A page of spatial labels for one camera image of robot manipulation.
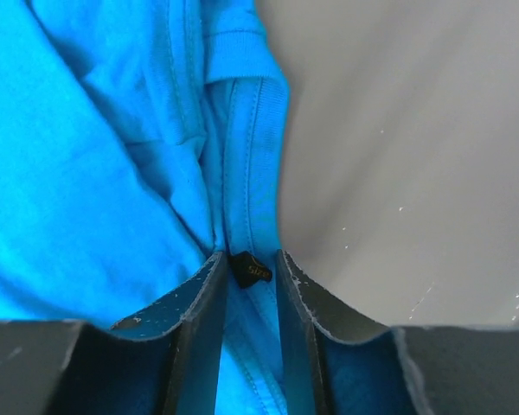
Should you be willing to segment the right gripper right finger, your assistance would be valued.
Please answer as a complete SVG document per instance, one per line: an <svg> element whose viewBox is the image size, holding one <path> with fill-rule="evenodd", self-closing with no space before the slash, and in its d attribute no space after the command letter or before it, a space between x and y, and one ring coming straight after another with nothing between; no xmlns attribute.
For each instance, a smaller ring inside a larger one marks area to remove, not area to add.
<svg viewBox="0 0 519 415"><path fill-rule="evenodd" d="M276 285L290 414L414 414L392 331L279 251Z"/></svg>

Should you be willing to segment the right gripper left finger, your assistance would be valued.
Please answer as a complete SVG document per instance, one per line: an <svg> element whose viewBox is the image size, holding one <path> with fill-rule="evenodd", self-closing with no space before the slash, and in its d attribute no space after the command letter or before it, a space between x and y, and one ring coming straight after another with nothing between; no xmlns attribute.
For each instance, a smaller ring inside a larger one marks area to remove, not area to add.
<svg viewBox="0 0 519 415"><path fill-rule="evenodd" d="M227 269L226 254L216 252L192 278L112 326L122 339L166 348L159 414L215 412Z"/></svg>

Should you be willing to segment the blue t-shirt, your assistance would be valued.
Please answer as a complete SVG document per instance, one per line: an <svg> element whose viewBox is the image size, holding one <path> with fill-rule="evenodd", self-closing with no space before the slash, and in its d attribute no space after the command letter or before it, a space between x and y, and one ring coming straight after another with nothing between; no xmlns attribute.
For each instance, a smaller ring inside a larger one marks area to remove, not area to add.
<svg viewBox="0 0 519 415"><path fill-rule="evenodd" d="M112 331L227 256L215 412L284 414L288 105L252 1L0 1L0 414L159 414Z"/></svg>

